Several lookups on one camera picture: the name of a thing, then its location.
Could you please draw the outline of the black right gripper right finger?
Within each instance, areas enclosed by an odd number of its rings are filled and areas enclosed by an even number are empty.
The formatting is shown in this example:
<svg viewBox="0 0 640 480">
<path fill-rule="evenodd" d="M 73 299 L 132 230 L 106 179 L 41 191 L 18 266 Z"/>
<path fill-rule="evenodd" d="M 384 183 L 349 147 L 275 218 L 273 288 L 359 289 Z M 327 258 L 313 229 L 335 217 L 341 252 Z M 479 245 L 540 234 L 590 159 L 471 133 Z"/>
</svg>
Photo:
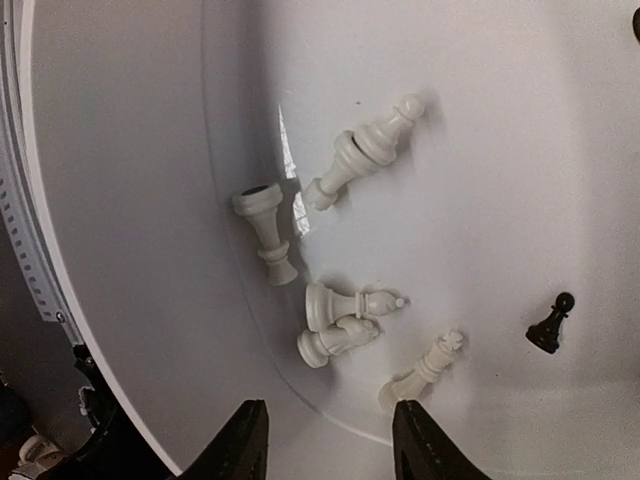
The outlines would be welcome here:
<svg viewBox="0 0 640 480">
<path fill-rule="evenodd" d="M 392 439 L 396 479 L 490 480 L 418 401 L 396 403 Z"/>
</svg>

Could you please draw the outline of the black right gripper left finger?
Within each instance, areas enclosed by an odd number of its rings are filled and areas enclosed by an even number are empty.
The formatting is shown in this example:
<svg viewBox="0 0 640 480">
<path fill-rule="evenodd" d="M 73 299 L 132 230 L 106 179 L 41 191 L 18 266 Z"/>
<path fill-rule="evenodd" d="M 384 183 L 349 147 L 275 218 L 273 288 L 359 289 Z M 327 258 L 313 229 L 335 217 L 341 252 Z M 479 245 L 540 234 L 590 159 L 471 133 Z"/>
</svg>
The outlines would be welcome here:
<svg viewBox="0 0 640 480">
<path fill-rule="evenodd" d="M 266 402 L 245 400 L 179 478 L 265 480 L 269 426 Z"/>
</svg>

